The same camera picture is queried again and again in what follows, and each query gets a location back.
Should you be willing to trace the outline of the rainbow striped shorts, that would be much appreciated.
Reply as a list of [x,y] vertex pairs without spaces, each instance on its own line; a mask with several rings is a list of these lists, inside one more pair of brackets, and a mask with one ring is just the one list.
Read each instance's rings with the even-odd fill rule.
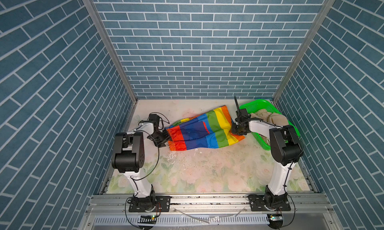
[[245,136],[232,132],[233,120],[227,106],[191,118],[181,119],[167,128],[171,151],[197,148],[218,149],[234,145]]

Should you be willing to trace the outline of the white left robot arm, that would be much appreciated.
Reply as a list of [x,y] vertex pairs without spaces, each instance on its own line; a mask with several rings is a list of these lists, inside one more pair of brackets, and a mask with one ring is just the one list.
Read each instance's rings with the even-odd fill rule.
[[140,121],[135,129],[115,135],[112,167],[123,174],[133,187],[133,196],[128,198],[130,213],[155,211],[159,214],[162,202],[169,199],[169,197],[157,199],[154,187],[148,181],[148,176],[153,170],[149,173],[144,173],[142,170],[145,163],[144,140],[151,140],[158,149],[164,147],[168,140],[159,128],[159,123],[163,120],[157,117],[158,115],[151,114],[148,120]]

